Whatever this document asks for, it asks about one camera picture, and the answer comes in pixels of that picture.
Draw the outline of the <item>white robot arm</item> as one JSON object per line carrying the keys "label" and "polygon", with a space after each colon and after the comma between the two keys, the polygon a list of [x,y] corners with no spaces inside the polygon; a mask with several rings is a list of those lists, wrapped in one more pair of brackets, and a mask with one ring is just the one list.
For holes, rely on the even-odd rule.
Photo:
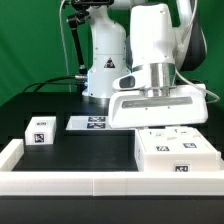
{"label": "white robot arm", "polygon": [[181,25],[172,26],[162,3],[132,9],[131,73],[115,79],[109,102],[112,128],[204,123],[208,118],[203,85],[175,83],[180,71],[196,69],[206,56],[195,22],[196,0],[177,0]]}

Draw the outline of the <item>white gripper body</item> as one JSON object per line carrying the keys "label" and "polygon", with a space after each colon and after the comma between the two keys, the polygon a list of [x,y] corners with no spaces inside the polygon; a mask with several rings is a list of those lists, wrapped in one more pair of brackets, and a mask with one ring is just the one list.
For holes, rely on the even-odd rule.
{"label": "white gripper body", "polygon": [[205,95],[190,85],[177,86],[168,97],[145,97],[139,90],[117,92],[108,111],[111,128],[188,125],[207,119]]}

